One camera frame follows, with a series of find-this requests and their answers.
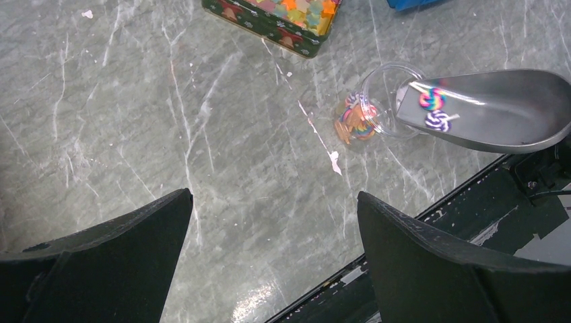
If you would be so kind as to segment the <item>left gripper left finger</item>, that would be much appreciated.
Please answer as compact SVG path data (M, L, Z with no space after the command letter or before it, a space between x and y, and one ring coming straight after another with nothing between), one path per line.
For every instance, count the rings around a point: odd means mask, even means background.
M1 255L2 322L159 322L193 197L175 190L77 233Z

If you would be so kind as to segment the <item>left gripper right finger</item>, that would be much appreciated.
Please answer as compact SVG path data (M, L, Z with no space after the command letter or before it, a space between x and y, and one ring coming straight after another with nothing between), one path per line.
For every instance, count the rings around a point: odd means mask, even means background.
M456 238L375 196L358 223L383 322L569 322L570 267Z

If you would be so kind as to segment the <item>clear plastic cup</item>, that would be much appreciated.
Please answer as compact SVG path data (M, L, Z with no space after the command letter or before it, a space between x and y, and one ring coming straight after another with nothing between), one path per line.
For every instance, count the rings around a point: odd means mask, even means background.
M425 74L409 63L386 63L371 71L336 107L333 129L346 145L356 141L396 143L420 132L399 122L409 83Z

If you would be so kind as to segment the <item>metal scoop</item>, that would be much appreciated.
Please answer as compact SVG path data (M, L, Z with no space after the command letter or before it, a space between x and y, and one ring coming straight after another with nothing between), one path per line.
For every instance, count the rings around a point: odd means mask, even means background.
M441 89L441 111L460 118L449 132L429 129L429 111L419 92L407 88L396 115L399 122L461 147L492 153L531 153L558 144L570 134L570 82L550 71L509 69L420 79Z

